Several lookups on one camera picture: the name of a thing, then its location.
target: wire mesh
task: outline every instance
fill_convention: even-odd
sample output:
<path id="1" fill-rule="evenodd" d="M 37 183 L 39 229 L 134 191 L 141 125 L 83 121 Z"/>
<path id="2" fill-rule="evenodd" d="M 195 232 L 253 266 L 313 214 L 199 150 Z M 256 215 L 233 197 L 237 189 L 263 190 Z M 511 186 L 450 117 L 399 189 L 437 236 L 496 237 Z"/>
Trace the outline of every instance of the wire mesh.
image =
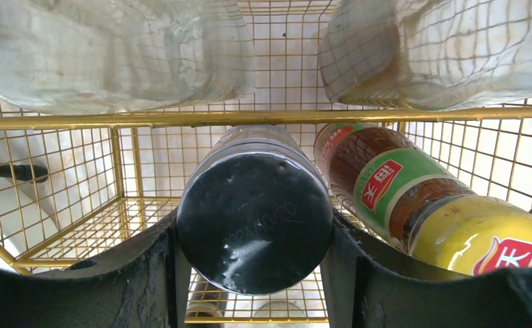
<path id="1" fill-rule="evenodd" d="M 256 93 L 240 100 L 131 115 L 150 115 L 150 123 L 154 123 L 152 113 L 159 112 L 376 109 L 331 103 L 324 93 L 317 46 L 337 2 L 238 2 L 256 50 Z M 532 99 L 509 106 L 524 111 L 532 108 Z M 41 115 L 0 100 L 0 117 L 29 116 Z M 384 126 L 404 132 L 480 195 L 492 195 L 525 210 L 532 207 L 532 119 Z M 314 140 L 323 124 L 282 127 L 313 160 Z M 7 261 L 39 272 L 66 267 L 117 245 L 178 205 L 188 177 L 227 128 L 0 131 L 0 164 L 45 165 L 49 171 L 43 183 L 0 178 L 0 251 L 8 253 Z M 335 206 L 347 213 L 337 203 Z M 349 218 L 363 228 L 360 221 Z M 10 247 L 9 242 L 17 247 Z M 207 288 L 194 290 L 195 279 L 193 274 L 191 293 L 210 292 Z M 227 307 L 215 320 L 269 321 L 273 313 L 260 318 L 256 312 L 277 297 L 301 309 L 288 307 L 285 315 L 290 321 L 327 320 L 319 271 L 277 296 L 230 295 Z M 192 310 L 188 315 L 189 322 L 209 320 Z"/>
<path id="2" fill-rule="evenodd" d="M 0 100 L 0 117 L 38 115 Z M 0 165 L 39 165 L 48 180 L 0 178 L 0 246 L 19 257 L 117 197 L 107 129 L 0 131 Z"/>

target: black handle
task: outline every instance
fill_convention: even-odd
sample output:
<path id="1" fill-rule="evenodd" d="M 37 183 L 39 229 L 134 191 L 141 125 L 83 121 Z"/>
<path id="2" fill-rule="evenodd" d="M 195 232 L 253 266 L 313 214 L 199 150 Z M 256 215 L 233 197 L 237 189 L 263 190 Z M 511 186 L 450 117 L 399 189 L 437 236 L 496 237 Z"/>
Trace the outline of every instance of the black handle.
<path id="1" fill-rule="evenodd" d="M 12 178 L 10 167 L 14 170 L 14 178 L 20 181 L 33 182 L 36 180 L 37 183 L 41 183 L 48 179 L 48 170 L 38 165 L 0 165 L 0 177 Z"/>

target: black plastic bracket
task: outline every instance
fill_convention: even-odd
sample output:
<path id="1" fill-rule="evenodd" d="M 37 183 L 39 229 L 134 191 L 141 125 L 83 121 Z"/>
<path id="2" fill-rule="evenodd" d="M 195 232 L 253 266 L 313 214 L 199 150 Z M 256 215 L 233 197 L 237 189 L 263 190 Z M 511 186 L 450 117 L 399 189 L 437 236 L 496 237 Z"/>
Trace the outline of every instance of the black plastic bracket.
<path id="1" fill-rule="evenodd" d="M 175 217 L 64 271 L 0 271 L 0 327 L 185 327 L 191 267 Z"/>
<path id="2" fill-rule="evenodd" d="M 338 212 L 321 271 L 331 328 L 532 327 L 532 269 L 467 277 L 399 252 Z"/>

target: red logo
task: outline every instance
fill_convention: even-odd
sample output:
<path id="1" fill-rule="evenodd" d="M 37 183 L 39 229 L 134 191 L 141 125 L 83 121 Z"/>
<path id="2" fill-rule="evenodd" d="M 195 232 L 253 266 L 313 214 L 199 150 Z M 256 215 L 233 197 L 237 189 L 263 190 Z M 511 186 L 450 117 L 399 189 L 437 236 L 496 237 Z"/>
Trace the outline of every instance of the red logo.
<path id="1" fill-rule="evenodd" d="M 502 241 L 493 237 L 489 252 L 473 269 L 473 275 L 482 275 L 498 268 L 525 268 L 532 263 L 532 243 L 506 238 Z"/>
<path id="2" fill-rule="evenodd" d="M 387 193 L 400 170 L 402 170 L 402 165 L 391 159 L 382 164 L 378 169 L 372 172 L 370 179 L 366 182 L 360 201 L 362 201 L 369 210 L 376 213 L 376 204 L 380 198 Z"/>

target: printed date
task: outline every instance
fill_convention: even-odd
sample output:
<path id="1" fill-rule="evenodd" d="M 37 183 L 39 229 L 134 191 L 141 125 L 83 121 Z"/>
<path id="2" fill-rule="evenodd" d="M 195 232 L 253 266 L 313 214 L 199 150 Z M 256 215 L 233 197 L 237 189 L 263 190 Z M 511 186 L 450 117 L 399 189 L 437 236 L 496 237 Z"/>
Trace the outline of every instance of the printed date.
<path id="1" fill-rule="evenodd" d="M 259 235 L 268 230 L 274 228 L 280 223 L 283 222 L 296 222 L 293 221 L 292 217 L 296 215 L 296 207 L 290 203 L 286 202 L 278 206 L 273 212 L 268 214 L 261 214 L 257 211 L 255 212 L 255 220 L 253 223 L 250 223 L 245 228 L 240 228 L 239 230 L 231 233 L 227 238 L 224 238 L 223 242 L 227 245 L 228 243 L 241 243 L 246 238 L 255 239 Z"/>

